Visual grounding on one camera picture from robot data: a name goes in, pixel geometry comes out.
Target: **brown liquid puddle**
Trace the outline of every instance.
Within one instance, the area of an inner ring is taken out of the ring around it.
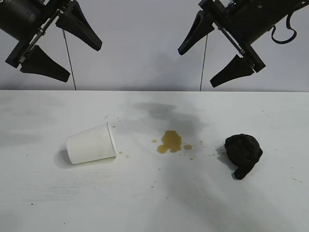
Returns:
[[[185,146],[183,146],[185,150],[192,150],[192,145],[187,144]]]
[[[177,151],[181,151],[182,147],[182,138],[176,131],[167,130],[164,136],[161,139],[162,145],[158,146],[157,151],[161,154],[167,153],[170,151],[171,153],[175,153]]]

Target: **black sponge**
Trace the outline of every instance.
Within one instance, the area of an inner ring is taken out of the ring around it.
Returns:
[[[238,180],[242,180],[260,160],[263,154],[258,141],[247,134],[233,135],[225,140],[228,158],[239,168],[234,172]]]

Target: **black robotic arm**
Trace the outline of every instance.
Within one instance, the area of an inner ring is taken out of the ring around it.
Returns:
[[[70,73],[43,52],[37,41],[57,19],[56,26],[95,50],[102,41],[88,24],[76,0],[0,0],[0,29],[19,42],[6,62],[23,73],[35,73],[67,82]]]
[[[232,61],[211,79],[213,87],[230,80],[252,75],[261,71],[265,64],[251,47],[251,44],[265,32],[273,28],[272,38],[276,30],[275,24],[285,16],[287,28],[294,31],[287,41],[273,40],[285,44],[293,40],[297,33],[290,25],[292,14],[309,5],[309,0],[233,0],[224,7],[219,0],[202,0],[202,8],[197,13],[193,26],[179,47],[180,55],[185,54],[195,43],[214,30],[218,29],[238,50]]]

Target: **metal rod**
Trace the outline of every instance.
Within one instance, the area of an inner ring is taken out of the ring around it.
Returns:
[[[49,26],[53,23],[53,21],[57,18],[57,16],[63,14],[63,11],[58,9],[54,15],[46,22],[43,28],[39,28],[39,32],[37,33],[37,36],[32,40],[30,43],[29,47],[26,49],[26,51],[23,53],[23,55],[20,57],[19,62],[22,62],[24,59],[24,55],[29,52],[34,45],[38,42],[38,40],[45,35],[46,30],[49,28]]]

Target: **white paper cup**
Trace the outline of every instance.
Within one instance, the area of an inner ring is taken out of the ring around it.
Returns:
[[[67,138],[67,150],[72,164],[116,156],[108,123]]]

